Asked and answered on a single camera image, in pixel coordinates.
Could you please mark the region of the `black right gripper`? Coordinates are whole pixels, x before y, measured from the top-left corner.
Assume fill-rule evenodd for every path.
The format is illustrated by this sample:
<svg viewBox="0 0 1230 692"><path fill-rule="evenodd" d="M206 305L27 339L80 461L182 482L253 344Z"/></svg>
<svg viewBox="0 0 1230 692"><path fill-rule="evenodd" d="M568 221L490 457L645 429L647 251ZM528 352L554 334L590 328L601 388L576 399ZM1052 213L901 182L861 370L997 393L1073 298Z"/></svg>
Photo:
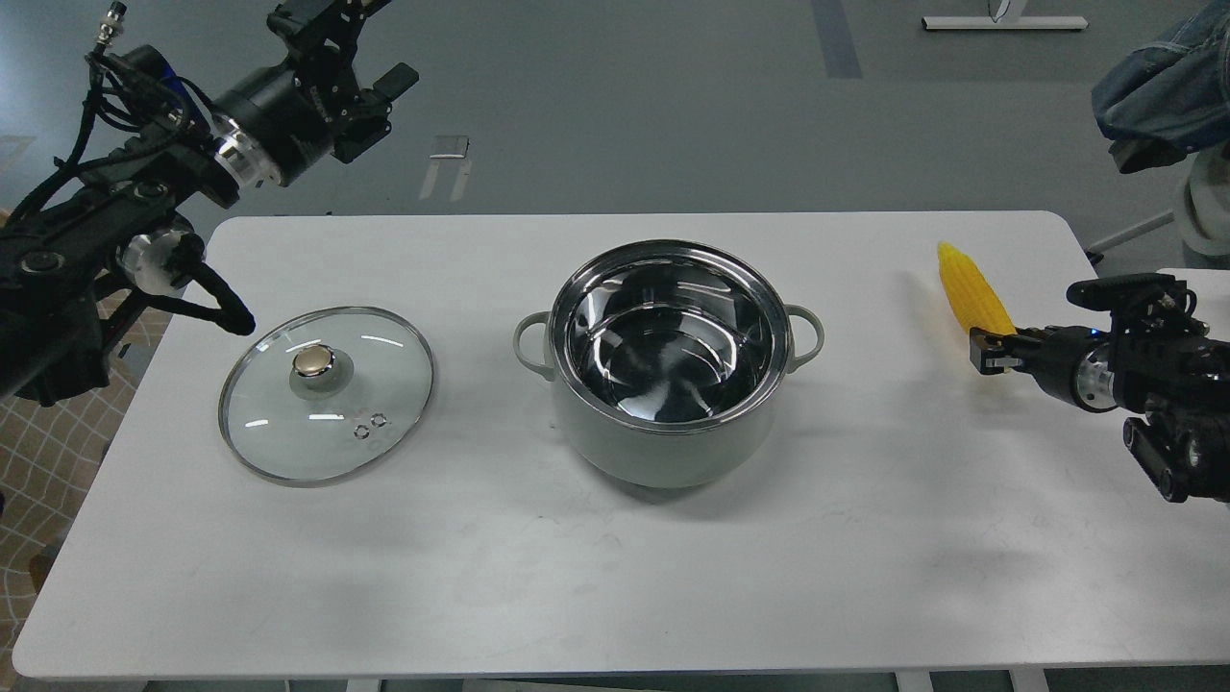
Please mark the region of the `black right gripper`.
<svg viewBox="0 0 1230 692"><path fill-rule="evenodd" d="M1109 315L1112 333L1196 333L1196 293L1171 273L1130 273L1075 281L1066 301ZM1030 374L1050 398L1089 412L1116 411L1109 336L1090 327L1023 328L1009 334L972 327L970 363L984 376Z"/></svg>

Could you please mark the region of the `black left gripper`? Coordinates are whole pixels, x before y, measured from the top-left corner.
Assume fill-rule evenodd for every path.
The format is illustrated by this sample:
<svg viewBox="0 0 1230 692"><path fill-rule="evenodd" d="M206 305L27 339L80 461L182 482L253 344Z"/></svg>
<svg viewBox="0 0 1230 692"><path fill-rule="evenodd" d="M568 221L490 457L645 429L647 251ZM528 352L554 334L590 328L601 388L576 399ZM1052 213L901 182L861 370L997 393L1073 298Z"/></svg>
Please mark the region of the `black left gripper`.
<svg viewBox="0 0 1230 692"><path fill-rule="evenodd" d="M264 25L284 43L280 64L260 68L215 100L214 160L237 187L290 186L332 150L351 163L387 136L394 104L418 84L403 61L371 87L357 84L357 37L387 1L285 1Z"/></svg>

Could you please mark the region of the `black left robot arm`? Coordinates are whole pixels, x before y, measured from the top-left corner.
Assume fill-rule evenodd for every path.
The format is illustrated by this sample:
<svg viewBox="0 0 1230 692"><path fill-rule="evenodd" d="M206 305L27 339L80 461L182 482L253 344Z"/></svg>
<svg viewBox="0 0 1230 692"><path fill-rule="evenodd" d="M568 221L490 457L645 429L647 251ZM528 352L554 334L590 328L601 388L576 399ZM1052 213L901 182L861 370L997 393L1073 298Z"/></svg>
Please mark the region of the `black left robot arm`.
<svg viewBox="0 0 1230 692"><path fill-rule="evenodd" d="M248 187L292 186L325 155L348 163L387 136L419 75L400 61L357 82L357 39L383 9L280 2L264 23L285 57L210 98L151 45L112 52L127 9L109 4L73 149L2 225L4 397L49 407L106 388L111 352L148 309L255 332L180 205L202 194L228 209Z"/></svg>

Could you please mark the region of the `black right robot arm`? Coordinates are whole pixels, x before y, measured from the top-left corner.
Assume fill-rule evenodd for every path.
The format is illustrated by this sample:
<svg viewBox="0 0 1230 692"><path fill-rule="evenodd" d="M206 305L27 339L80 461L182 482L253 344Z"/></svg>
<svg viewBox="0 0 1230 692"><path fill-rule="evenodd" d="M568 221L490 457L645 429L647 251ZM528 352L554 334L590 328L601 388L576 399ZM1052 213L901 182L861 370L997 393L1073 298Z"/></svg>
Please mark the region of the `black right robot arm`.
<svg viewBox="0 0 1230 692"><path fill-rule="evenodd" d="M1165 500L1226 501L1228 343L1196 320L1196 293L1168 273L1076 281L1068 301L1109 315L1108 329L970 327L978 372L1025 372L1089 412L1128 412L1121 438Z"/></svg>

